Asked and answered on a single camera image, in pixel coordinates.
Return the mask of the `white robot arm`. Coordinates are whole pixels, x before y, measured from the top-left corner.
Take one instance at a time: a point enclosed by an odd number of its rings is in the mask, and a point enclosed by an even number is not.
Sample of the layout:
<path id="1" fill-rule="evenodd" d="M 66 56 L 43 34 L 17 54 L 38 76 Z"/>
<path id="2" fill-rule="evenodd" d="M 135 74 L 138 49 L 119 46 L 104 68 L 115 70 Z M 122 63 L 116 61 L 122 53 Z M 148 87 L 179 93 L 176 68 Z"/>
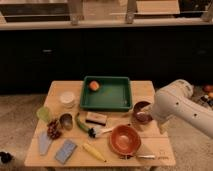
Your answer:
<path id="1" fill-rule="evenodd" d="M 175 80 L 156 91 L 149 114 L 160 124 L 171 116 L 179 117 L 213 138 L 213 111 L 193 102 L 192 95 L 193 86 L 189 82 Z"/>

